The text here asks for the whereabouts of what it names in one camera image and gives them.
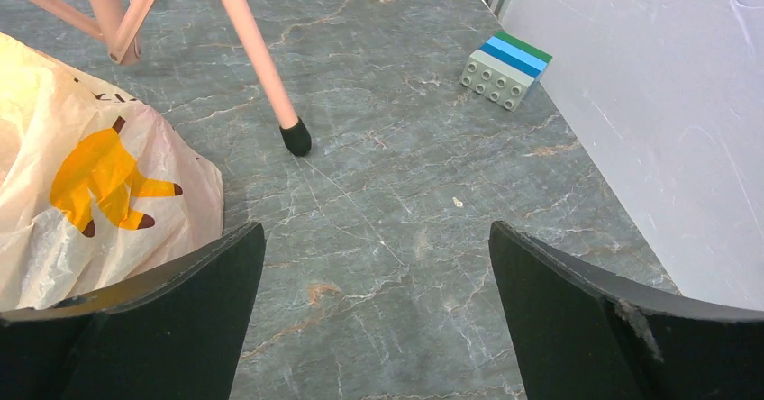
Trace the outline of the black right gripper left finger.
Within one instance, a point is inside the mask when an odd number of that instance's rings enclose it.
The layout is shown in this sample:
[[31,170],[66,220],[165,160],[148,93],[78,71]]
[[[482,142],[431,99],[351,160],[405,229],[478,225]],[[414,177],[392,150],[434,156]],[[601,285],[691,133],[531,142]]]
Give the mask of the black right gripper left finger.
[[2,398],[227,398],[265,249],[245,223],[111,286],[3,312]]

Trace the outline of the translucent banana print plastic bag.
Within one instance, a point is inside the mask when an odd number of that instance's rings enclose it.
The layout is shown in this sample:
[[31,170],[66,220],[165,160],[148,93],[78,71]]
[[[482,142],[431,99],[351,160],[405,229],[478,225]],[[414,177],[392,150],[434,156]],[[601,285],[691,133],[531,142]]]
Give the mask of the translucent banana print plastic bag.
[[1,38],[1,307],[50,307],[221,237],[220,170],[155,109]]

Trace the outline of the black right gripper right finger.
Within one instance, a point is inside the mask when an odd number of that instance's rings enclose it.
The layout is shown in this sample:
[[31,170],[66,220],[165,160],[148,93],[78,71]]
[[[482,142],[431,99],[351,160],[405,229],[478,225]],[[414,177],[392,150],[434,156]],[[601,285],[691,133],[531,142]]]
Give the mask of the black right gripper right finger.
[[489,253],[529,398],[762,398],[762,312],[645,286],[500,221]]

